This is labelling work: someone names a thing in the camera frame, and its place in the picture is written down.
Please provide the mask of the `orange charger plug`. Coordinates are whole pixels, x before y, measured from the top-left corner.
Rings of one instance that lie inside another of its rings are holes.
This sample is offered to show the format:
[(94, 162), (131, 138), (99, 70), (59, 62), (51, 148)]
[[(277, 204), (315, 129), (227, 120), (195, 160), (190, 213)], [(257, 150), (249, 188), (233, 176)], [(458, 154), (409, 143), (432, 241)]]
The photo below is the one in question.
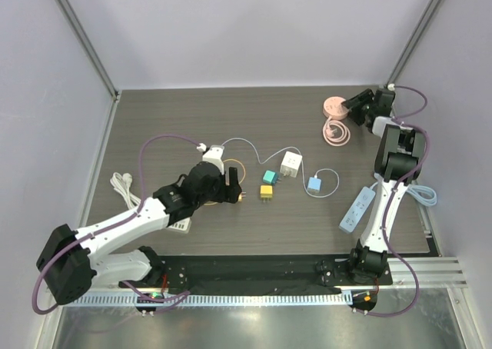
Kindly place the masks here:
[(241, 192), (238, 196), (238, 202), (242, 202), (246, 198), (247, 193), (246, 192)]

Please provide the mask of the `pink round power socket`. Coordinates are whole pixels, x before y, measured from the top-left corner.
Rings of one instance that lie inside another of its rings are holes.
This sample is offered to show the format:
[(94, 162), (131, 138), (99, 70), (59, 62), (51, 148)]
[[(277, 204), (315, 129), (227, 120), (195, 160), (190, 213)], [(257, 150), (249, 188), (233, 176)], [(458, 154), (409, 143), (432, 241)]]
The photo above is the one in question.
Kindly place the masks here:
[(323, 114), (326, 118), (343, 120), (348, 116), (348, 109), (343, 105), (345, 99), (339, 96), (327, 98), (322, 106)]

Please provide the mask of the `teal plug adapter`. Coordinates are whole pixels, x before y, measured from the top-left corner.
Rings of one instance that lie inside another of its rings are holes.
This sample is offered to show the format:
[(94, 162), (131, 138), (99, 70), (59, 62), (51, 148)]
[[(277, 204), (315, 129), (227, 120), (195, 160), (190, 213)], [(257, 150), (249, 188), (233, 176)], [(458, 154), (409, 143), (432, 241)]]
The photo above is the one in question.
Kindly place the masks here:
[(267, 185), (275, 186), (278, 182), (281, 181), (281, 178), (278, 172), (266, 170), (263, 175), (262, 181)]

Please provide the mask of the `yellow charger plug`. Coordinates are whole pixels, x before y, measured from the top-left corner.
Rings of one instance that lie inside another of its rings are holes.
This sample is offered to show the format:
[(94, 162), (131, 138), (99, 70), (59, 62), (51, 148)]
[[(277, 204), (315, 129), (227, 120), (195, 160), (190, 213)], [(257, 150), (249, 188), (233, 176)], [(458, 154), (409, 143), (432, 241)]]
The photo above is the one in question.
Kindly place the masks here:
[(270, 184), (263, 184), (260, 186), (259, 194), (262, 201), (270, 201), (274, 196), (273, 186)]

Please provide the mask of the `white USB power strip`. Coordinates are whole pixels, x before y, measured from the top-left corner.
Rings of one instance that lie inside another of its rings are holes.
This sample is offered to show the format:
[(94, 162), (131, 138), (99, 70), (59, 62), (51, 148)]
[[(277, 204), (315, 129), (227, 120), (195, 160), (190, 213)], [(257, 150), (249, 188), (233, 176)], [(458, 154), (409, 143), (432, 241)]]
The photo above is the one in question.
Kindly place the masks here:
[(191, 219), (185, 218), (166, 227), (169, 231), (187, 234), (191, 228)]

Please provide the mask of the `white cube socket adapter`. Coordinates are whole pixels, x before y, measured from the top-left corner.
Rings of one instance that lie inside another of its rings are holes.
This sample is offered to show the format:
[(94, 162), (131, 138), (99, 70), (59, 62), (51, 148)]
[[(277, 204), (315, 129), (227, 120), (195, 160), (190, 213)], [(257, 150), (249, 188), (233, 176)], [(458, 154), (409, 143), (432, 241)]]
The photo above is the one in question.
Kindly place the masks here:
[(285, 177), (296, 178), (302, 164), (302, 155), (286, 151), (280, 166), (280, 173)]

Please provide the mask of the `blue USB charger plug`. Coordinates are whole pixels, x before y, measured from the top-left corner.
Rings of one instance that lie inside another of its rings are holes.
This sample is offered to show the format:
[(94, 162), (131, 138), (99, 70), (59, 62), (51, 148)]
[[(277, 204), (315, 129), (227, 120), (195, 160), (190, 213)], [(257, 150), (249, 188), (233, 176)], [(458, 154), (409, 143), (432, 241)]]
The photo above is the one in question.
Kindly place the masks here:
[(322, 180), (316, 176), (309, 177), (307, 183), (307, 192), (312, 195), (318, 196), (321, 191)]

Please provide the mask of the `light blue power strip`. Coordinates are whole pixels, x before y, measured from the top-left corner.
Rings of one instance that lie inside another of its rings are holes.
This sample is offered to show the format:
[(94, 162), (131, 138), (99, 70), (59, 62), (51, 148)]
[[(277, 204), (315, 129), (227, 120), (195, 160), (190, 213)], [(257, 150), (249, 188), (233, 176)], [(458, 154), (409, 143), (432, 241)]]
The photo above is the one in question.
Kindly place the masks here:
[(345, 233), (352, 233), (374, 200), (374, 187), (363, 187), (339, 223)]

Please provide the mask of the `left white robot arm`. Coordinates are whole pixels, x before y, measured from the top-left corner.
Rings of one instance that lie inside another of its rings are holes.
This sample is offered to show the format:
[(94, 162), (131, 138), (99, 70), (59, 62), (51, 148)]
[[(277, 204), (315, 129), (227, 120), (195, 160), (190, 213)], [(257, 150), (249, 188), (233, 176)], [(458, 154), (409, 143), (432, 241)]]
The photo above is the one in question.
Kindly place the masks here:
[(55, 228), (36, 262), (40, 278), (58, 305), (106, 284), (128, 281), (152, 288), (165, 275), (157, 253), (145, 246), (126, 254), (117, 249), (190, 218), (209, 202), (235, 204), (241, 192), (237, 168), (222, 171), (201, 161), (135, 208), (88, 227), (72, 230), (63, 224)]

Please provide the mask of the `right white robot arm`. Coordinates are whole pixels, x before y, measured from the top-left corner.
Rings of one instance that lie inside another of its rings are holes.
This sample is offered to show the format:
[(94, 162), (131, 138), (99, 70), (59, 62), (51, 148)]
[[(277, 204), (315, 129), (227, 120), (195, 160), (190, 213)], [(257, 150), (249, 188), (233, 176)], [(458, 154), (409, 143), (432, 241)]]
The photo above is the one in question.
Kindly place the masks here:
[(430, 149), (427, 132), (404, 123), (409, 115), (393, 115), (398, 89), (425, 97), (415, 88), (388, 84), (376, 91), (366, 89), (342, 103), (354, 123), (381, 138), (374, 162), (377, 190), (371, 216), (346, 263), (347, 277), (355, 284), (370, 284), (388, 272), (388, 255), (397, 255), (390, 244), (397, 210)]

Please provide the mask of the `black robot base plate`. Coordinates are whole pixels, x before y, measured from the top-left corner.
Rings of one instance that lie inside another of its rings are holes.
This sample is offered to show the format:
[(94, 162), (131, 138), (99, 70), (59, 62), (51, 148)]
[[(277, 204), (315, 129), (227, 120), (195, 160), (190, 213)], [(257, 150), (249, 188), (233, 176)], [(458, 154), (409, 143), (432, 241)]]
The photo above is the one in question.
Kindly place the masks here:
[(343, 287), (393, 284), (388, 265), (372, 271), (346, 254), (162, 256), (152, 278), (130, 280), (137, 288), (166, 288), (191, 296), (300, 297), (338, 294)]

